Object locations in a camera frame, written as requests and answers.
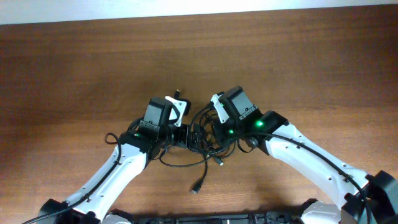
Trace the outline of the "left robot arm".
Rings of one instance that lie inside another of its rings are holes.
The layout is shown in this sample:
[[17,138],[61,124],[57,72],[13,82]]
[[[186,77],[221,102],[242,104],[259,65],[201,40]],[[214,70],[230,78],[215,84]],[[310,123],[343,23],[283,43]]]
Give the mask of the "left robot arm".
[[150,99],[144,116],[113,136],[114,151],[94,176],[64,201],[48,200],[35,222],[128,223],[127,218],[110,213],[110,208],[160,149],[186,141],[182,118],[189,109],[190,102],[176,96]]

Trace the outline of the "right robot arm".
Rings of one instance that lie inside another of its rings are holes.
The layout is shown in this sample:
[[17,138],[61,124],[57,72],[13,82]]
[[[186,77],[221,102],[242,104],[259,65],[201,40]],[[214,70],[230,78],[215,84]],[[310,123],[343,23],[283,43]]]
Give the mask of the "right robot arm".
[[242,139],[301,173],[332,201],[309,200],[302,223],[397,223],[397,180],[381,170],[371,175],[306,138],[275,111],[262,113],[241,86],[214,94],[211,104],[229,138]]

